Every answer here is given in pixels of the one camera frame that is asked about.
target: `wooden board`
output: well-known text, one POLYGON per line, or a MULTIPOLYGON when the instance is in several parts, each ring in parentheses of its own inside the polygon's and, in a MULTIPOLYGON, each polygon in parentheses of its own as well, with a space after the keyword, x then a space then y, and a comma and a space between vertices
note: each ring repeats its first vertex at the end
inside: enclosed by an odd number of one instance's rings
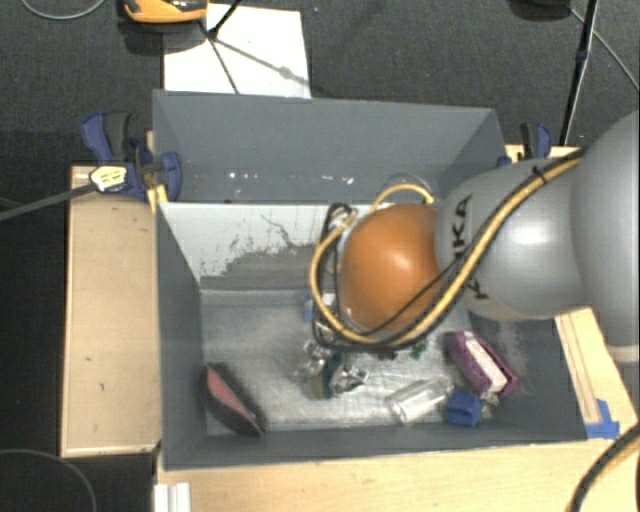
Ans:
MULTIPOLYGON (((72 186, 87 182, 75 168, 72 186)), ((160 439, 153 217, 122 196, 71 202, 60 452, 137 453, 160 439)))

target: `gray box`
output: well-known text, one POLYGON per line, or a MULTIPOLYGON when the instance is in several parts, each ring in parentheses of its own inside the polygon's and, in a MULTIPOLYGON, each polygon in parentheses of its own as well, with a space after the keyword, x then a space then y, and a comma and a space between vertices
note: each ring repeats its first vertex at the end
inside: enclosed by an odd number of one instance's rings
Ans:
POLYGON ((371 376, 353 393, 313 399, 292 376, 310 337, 306 274, 327 204, 366 204, 399 172, 446 195, 503 154, 493 112, 158 92, 154 132, 156 151, 178 151, 185 170, 181 201, 157 215, 168 470, 585 438, 552 322, 497 324, 456 308, 420 362, 359 360, 371 376), (383 396, 433 372, 459 378, 438 345, 457 328, 491 341, 519 389, 473 429, 437 415, 395 425, 383 396), (209 361, 226 363, 263 409, 265 437, 238 437, 205 412, 196 384, 209 361))

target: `white paper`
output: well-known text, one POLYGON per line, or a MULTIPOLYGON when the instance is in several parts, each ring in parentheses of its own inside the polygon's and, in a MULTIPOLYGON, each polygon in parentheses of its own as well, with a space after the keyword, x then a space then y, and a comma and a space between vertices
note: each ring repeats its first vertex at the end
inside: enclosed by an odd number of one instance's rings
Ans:
MULTIPOLYGON (((228 9, 209 4, 206 29, 228 9)), ((166 90, 311 97, 299 12, 238 7, 218 33, 215 50, 203 28, 194 23, 165 34, 166 90)))

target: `gray robot arm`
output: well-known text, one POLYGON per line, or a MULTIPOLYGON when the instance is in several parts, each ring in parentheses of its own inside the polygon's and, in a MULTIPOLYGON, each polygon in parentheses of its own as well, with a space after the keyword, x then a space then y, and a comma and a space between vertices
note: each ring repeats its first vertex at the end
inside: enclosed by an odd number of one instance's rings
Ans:
MULTIPOLYGON (((527 199, 507 220, 463 301, 502 321, 550 318, 591 305, 640 411, 638 390, 638 112, 590 147, 580 163, 527 199)), ((482 174, 439 208, 441 268, 483 220, 544 160, 482 174)))

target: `purple object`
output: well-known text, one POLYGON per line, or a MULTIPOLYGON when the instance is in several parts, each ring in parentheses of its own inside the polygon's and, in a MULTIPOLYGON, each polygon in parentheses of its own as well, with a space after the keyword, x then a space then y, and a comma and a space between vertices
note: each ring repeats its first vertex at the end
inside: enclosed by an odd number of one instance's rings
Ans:
POLYGON ((518 384, 516 377, 511 370, 502 362, 498 354, 480 336, 470 331, 455 331, 445 334, 445 346, 451 359, 456 363, 460 371, 469 380, 475 393, 480 396, 491 386, 491 379, 475 360, 467 348, 467 336, 473 336, 480 346, 486 351, 491 359, 496 363, 500 371, 507 379, 507 384, 498 393, 501 397, 507 396, 518 384))

